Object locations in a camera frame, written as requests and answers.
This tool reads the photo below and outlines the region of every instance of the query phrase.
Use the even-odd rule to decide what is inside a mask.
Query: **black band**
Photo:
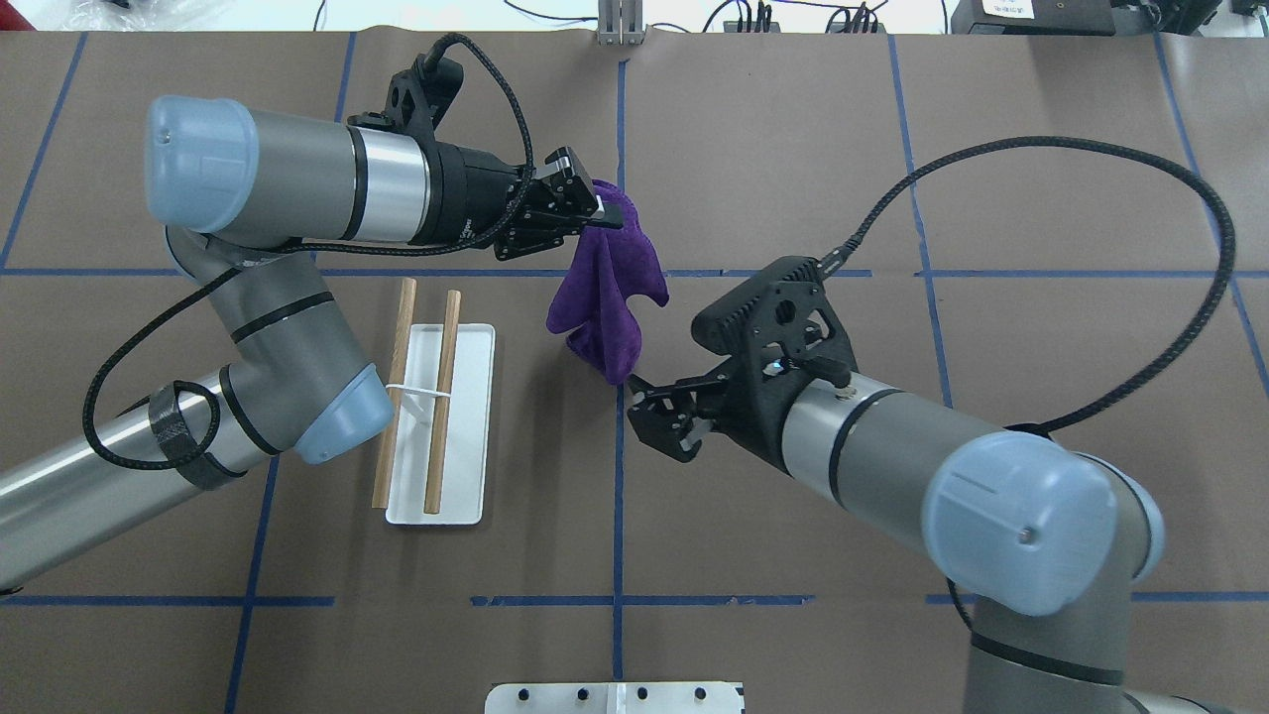
[[[1128,692],[1123,692],[1123,698],[1127,699],[1128,704],[1131,704],[1132,708],[1137,710],[1137,714],[1150,714],[1150,709],[1146,709],[1145,704],[1137,701],[1136,696],[1132,696]]]
[[[463,155],[453,143],[437,145],[443,190],[433,193],[433,203],[439,203],[433,232],[420,232],[411,245],[428,242],[457,242],[467,224],[467,166]]]
[[[445,176],[444,171],[440,169],[440,152],[437,148],[437,141],[420,141],[419,148],[423,151],[423,160],[428,162],[428,175],[431,199],[428,200],[428,212],[423,217],[423,226],[419,227],[419,232],[410,238],[410,245],[420,245],[428,242],[428,236],[437,235],[437,223],[440,222],[440,204],[445,195]]]
[[[850,509],[846,509],[846,505],[841,502],[841,495],[838,493],[838,463],[841,462],[841,446],[846,444],[846,436],[850,435],[850,430],[855,426],[855,422],[859,421],[859,417],[864,416],[864,412],[867,412],[869,407],[876,405],[883,397],[900,394],[902,392],[904,391],[901,389],[891,388],[869,396],[859,403],[859,407],[855,407],[855,410],[846,416],[846,421],[841,422],[841,429],[838,430],[838,438],[832,443],[832,453],[829,457],[829,490],[832,491],[832,500],[838,502],[838,506],[841,506],[846,511],[850,511]]]
[[[150,431],[159,441],[159,450],[171,460],[198,449],[198,440],[189,432],[189,425],[180,413],[178,387],[180,383],[173,383],[150,396]],[[242,476],[226,469],[208,453],[178,467],[176,473],[203,491],[216,491]]]
[[[1188,701],[1188,703],[1193,704],[1194,706],[1200,708],[1203,711],[1207,711],[1208,714],[1233,714],[1232,709],[1230,709],[1228,706],[1221,706],[1220,704],[1208,704],[1207,701],[1195,701],[1193,699],[1187,699],[1184,696],[1174,696],[1173,699],[1179,699],[1181,701]]]
[[[251,440],[251,444],[254,444],[256,449],[264,451],[269,457],[277,457],[278,454],[282,454],[282,451],[274,449],[272,444],[265,441],[264,435],[256,431],[255,425],[251,424],[251,420],[246,419],[246,412],[242,410],[242,403],[237,401],[237,394],[233,393],[233,383],[230,382],[228,365],[221,368],[221,397],[225,398],[225,405],[228,406],[230,412],[233,415],[233,419],[237,420],[239,426],[242,427],[242,434],[245,434],[246,438]]]
[[[242,325],[241,327],[233,330],[230,334],[230,339],[232,339],[233,342],[237,344],[274,322],[286,320],[287,317],[297,312],[303,312],[305,309],[321,304],[322,302],[331,302],[332,299],[335,299],[335,295],[331,294],[330,290],[319,292],[316,294],[310,294],[308,297],[296,299],[289,304],[283,304],[282,307],[278,307],[272,312],[260,315],[259,317]]]
[[[1089,667],[1088,665],[1076,665],[1075,662],[1067,662],[1065,659],[1055,659],[1053,657],[1046,657],[1043,654],[1036,654],[1034,652],[1010,647],[1005,643],[985,638],[978,633],[973,633],[970,638],[970,644],[982,652],[986,652],[987,654],[991,654],[992,657],[999,657],[1013,662],[1014,665],[1022,665],[1023,667],[1038,670],[1049,675],[1057,675],[1058,677],[1079,680],[1093,685],[1119,686],[1123,684],[1123,670],[1099,670],[1098,667]]]
[[[357,127],[348,127],[348,133],[353,137],[353,164],[357,171],[357,186],[353,189],[353,214],[348,218],[348,228],[340,240],[353,240],[357,231],[362,230],[362,218],[365,217],[365,181],[369,175],[365,167],[365,140]]]

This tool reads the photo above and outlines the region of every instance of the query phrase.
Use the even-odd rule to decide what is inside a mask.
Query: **metal bracket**
[[[497,685],[485,714],[744,714],[739,682]]]
[[[643,0],[599,0],[600,44],[643,44]]]

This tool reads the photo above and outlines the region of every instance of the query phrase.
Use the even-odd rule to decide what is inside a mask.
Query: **brown table surface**
[[[382,107],[434,38],[0,33],[0,469],[74,438],[104,356],[190,290],[145,208],[150,100],[340,119]],[[712,367],[688,334],[695,311],[745,270],[840,242],[914,162],[1062,133],[1199,169],[1239,227],[1231,297],[1160,379],[1060,438],[1143,483],[1167,519],[1128,686],[1266,706],[1269,42],[477,41],[539,153],[571,145],[637,202],[673,294],[665,309],[631,301],[654,382]],[[497,88],[450,56],[468,79],[440,137],[519,160]],[[1167,176],[1019,150],[923,180],[830,293],[864,373],[1013,424],[1143,365],[1214,257],[1200,203]],[[395,275],[423,278],[418,321],[459,288],[463,320],[497,328],[483,521],[385,524],[373,444],[316,468],[284,455],[0,606],[0,710],[480,711],[495,682],[723,678],[758,713],[958,711],[967,637],[935,568],[722,439],[688,467],[640,445],[618,392],[543,327],[570,259],[321,255],[381,373]],[[183,315],[118,370],[103,413],[232,361],[222,331],[207,304]]]

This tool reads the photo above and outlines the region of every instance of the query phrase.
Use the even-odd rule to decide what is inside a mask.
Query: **blue tape grid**
[[[14,240],[25,212],[27,203],[39,175],[44,153],[56,128],[57,119],[65,104],[75,71],[86,43],[86,33],[81,33],[76,43],[75,53],[71,58],[66,77],[58,93],[57,101],[49,115],[48,124],[41,140],[39,148],[23,188],[16,212],[5,236],[4,246],[0,247],[0,275],[60,275],[60,276],[169,276],[176,275],[173,269],[164,268],[10,268],[8,259]],[[898,49],[895,38],[887,37],[891,71],[895,86],[895,101],[897,107],[897,119],[904,143],[904,159],[909,170],[915,167],[911,132],[907,122],[907,109],[904,98],[904,88],[900,72]],[[349,33],[345,48],[343,75],[340,79],[339,94],[334,118],[340,120],[344,114],[348,82],[353,65],[353,56],[357,44],[357,34]],[[1192,170],[1198,172],[1198,161],[1189,142],[1189,134],[1183,120],[1175,91],[1171,84],[1171,74],[1167,66],[1166,55],[1159,36],[1155,37],[1155,48],[1159,57],[1160,72],[1167,94],[1173,118],[1185,151],[1187,161]],[[617,150],[618,150],[618,185],[626,185],[626,80],[627,61],[621,61],[618,71],[617,94]],[[943,330],[939,321],[938,299],[935,293],[937,279],[949,278],[1115,278],[1115,279],[1209,279],[1211,270],[1025,270],[1025,269],[935,269],[930,260],[929,243],[926,241],[925,221],[917,200],[916,185],[910,189],[910,202],[912,219],[919,236],[919,250],[921,257],[921,270],[914,276],[921,278],[925,284],[926,302],[929,308],[930,327],[935,350],[935,360],[939,369],[939,380],[943,402],[952,406],[950,380],[947,370],[947,356],[943,345]],[[665,270],[671,278],[745,278],[756,270],[751,269],[671,269]],[[437,268],[327,268],[325,275],[334,276],[393,276],[393,275],[421,275],[421,276],[501,276],[501,278],[560,278],[566,270],[562,269],[437,269]],[[872,276],[872,270],[844,269],[838,276]],[[1231,280],[1231,294],[1239,311],[1239,317],[1244,326],[1244,332],[1251,347],[1253,356],[1259,370],[1261,387],[1269,396],[1269,374],[1266,374],[1265,360],[1260,350],[1259,339],[1247,316],[1237,280],[1269,278],[1269,270],[1237,270]],[[617,391],[615,406],[615,459],[613,483],[613,595],[581,595],[581,596],[475,596],[471,597],[473,607],[612,607],[612,638],[613,638],[613,680],[623,678],[623,611],[626,607],[725,607],[725,606],[773,606],[797,607],[815,600],[812,595],[627,595],[624,592],[624,396]],[[256,525],[255,545],[251,555],[251,567],[247,577],[246,591],[242,597],[204,597],[204,596],[15,596],[5,600],[4,607],[60,607],[60,606],[103,606],[103,607],[239,607],[241,619],[239,625],[239,638],[233,653],[233,666],[226,692],[225,711],[232,713],[237,705],[237,691],[242,676],[242,666],[246,656],[246,646],[250,637],[251,615],[255,607],[334,607],[334,597],[321,596],[258,596],[260,566],[264,552],[264,543],[268,533],[269,514],[272,510],[274,488],[277,484],[278,460],[269,465],[265,482],[264,497],[260,506],[260,519]],[[972,595],[966,596],[967,602],[973,601]],[[1138,592],[1133,594],[1134,602],[1269,602],[1269,592],[1256,591],[1193,591],[1193,592]],[[949,605],[950,597],[947,595],[929,595],[925,599],[928,605]]]

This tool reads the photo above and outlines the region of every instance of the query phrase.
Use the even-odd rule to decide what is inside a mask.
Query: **silver metal ring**
[[[353,240],[406,242],[428,214],[428,159],[409,136],[367,128],[360,132],[365,142],[365,212]]]

